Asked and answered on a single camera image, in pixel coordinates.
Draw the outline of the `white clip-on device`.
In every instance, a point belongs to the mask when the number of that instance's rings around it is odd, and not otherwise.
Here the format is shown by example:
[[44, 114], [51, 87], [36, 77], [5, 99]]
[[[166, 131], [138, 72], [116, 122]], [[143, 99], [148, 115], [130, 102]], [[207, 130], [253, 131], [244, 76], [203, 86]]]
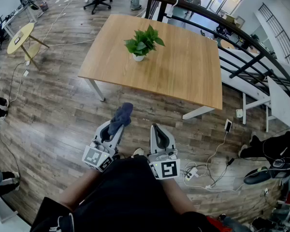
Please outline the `white clip-on device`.
[[175, 4], [171, 6], [171, 8], [169, 9], [168, 13], [166, 14], [166, 17], [168, 19], [171, 19], [172, 18], [174, 7], [178, 4], [178, 1], [179, 0], [176, 0]]

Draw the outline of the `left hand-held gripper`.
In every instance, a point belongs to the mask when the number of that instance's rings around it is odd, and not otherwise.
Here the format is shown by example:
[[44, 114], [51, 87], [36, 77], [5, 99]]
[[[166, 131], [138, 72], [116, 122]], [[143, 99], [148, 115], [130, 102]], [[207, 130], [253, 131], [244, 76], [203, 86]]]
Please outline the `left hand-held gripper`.
[[124, 132], [124, 126], [121, 125], [116, 133], [110, 136], [109, 126], [110, 121], [106, 121], [97, 128], [94, 139], [86, 146], [82, 156], [82, 162], [99, 172], [104, 172], [116, 159], [117, 145]]

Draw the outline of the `person's left forearm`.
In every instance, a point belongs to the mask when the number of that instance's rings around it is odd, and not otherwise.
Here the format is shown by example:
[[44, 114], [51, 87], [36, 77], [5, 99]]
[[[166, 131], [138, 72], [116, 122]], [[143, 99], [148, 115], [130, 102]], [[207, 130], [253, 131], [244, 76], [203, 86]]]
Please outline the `person's left forearm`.
[[90, 168], [59, 195], [58, 203], [74, 211], [90, 194], [91, 189], [98, 182], [101, 174], [101, 172]]

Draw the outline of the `person's black clothing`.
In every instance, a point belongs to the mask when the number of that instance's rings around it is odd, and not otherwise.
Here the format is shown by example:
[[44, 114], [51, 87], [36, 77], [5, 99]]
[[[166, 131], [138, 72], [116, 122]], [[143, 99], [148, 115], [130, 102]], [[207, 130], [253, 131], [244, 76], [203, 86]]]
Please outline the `person's black clothing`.
[[45, 197], [30, 232], [219, 232], [201, 213], [177, 213], [146, 157], [118, 159], [74, 211]]

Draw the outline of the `white table leg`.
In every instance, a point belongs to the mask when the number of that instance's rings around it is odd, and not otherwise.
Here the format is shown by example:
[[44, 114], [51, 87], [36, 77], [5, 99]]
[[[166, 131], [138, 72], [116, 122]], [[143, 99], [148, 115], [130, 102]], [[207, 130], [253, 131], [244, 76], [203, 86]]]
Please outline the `white table leg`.
[[97, 83], [93, 79], [85, 79], [87, 85], [94, 91], [95, 95], [98, 97], [100, 101], [104, 101], [105, 97], [102, 94], [101, 90], [99, 89]]
[[187, 119], [190, 119], [190, 118], [193, 118], [193, 117], [196, 117], [196, 116], [200, 116], [202, 114], [205, 114], [205, 113], [208, 113], [210, 111], [213, 111], [214, 108], [211, 108], [211, 107], [207, 107], [207, 106], [202, 106], [202, 107], [199, 107], [198, 109], [195, 109], [189, 113], [186, 113], [182, 116], [182, 119], [183, 120], [187, 120]]

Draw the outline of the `person's right forearm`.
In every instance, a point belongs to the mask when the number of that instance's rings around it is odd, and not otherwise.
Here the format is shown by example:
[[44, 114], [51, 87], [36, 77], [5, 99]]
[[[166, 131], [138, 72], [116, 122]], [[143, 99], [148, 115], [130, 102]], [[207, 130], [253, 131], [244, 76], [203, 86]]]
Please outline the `person's right forearm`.
[[196, 212], [196, 209], [174, 179], [160, 180], [173, 209], [179, 213]]

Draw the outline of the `green potted plant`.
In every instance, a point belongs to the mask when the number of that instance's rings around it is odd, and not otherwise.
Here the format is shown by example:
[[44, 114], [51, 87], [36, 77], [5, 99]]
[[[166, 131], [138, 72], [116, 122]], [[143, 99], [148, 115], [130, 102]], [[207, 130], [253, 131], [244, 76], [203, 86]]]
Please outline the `green potted plant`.
[[159, 37], [157, 30], [151, 25], [146, 31], [135, 30], [133, 39], [125, 40], [127, 50], [132, 54], [135, 61], [142, 61], [150, 51], [156, 51], [156, 45], [165, 46], [164, 41]]

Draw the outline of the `white desk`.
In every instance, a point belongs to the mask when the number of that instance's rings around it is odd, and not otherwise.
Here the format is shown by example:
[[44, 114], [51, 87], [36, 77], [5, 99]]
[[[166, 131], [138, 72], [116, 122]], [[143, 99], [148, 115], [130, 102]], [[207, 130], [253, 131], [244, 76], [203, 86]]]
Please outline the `white desk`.
[[267, 76], [270, 95], [252, 103], [246, 103], [246, 94], [243, 93], [243, 108], [236, 110], [236, 117], [243, 119], [246, 124], [247, 110], [265, 105], [266, 106], [266, 132], [269, 131], [269, 121], [278, 119], [290, 127], [290, 97], [287, 93], [270, 77]]

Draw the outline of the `white card with black frame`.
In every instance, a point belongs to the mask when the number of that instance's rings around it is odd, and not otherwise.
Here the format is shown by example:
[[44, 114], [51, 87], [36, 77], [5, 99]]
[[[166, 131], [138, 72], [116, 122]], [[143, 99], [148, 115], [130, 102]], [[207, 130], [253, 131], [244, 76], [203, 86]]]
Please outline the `white card with black frame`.
[[20, 39], [23, 37], [24, 33], [20, 30], [15, 36], [16, 38], [14, 39], [14, 43], [17, 44]]

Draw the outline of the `round yellow side table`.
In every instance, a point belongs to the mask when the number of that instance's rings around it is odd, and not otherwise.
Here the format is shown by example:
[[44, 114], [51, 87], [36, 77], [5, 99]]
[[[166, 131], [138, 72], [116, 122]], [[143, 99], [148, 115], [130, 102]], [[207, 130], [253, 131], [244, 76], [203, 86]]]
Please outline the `round yellow side table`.
[[[31, 35], [33, 29], [34, 23], [28, 23], [25, 26], [23, 26], [11, 39], [7, 48], [7, 53], [9, 55], [13, 54], [19, 48], [21, 48], [22, 51], [25, 53], [25, 61], [30, 61], [38, 70], [40, 70], [36, 62], [33, 60], [33, 58], [38, 54], [41, 45], [45, 46], [46, 48], [49, 48], [49, 46]], [[24, 47], [24, 43], [26, 42], [27, 39], [32, 39], [37, 42], [33, 46], [30, 46], [28, 50], [26, 50]]]

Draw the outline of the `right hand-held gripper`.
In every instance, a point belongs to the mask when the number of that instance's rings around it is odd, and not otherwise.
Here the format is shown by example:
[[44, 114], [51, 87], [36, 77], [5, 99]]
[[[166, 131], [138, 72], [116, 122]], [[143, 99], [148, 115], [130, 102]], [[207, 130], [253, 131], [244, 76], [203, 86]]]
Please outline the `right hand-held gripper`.
[[165, 128], [160, 128], [160, 144], [166, 150], [159, 152], [156, 139], [156, 127], [154, 123], [150, 128], [150, 152], [148, 155], [149, 167], [156, 179], [176, 178], [180, 175], [180, 159], [177, 157], [174, 136]]

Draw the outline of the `white power strip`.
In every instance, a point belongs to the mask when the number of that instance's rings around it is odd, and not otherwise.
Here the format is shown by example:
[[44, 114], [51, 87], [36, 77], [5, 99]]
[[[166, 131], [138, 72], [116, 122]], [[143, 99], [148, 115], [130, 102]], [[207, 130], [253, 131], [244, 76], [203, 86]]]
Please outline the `white power strip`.
[[190, 181], [193, 177], [199, 177], [197, 174], [198, 169], [196, 167], [191, 167], [184, 172], [184, 178]]

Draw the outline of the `dark blue cloth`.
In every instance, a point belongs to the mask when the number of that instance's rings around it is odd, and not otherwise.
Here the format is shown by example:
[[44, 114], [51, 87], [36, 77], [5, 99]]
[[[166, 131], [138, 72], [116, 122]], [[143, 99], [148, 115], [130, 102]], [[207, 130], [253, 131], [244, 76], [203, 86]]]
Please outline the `dark blue cloth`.
[[123, 125], [128, 126], [131, 123], [131, 113], [133, 111], [133, 104], [129, 102], [123, 103], [115, 112], [115, 115], [110, 120], [108, 129], [109, 135], [116, 134], [117, 130]]

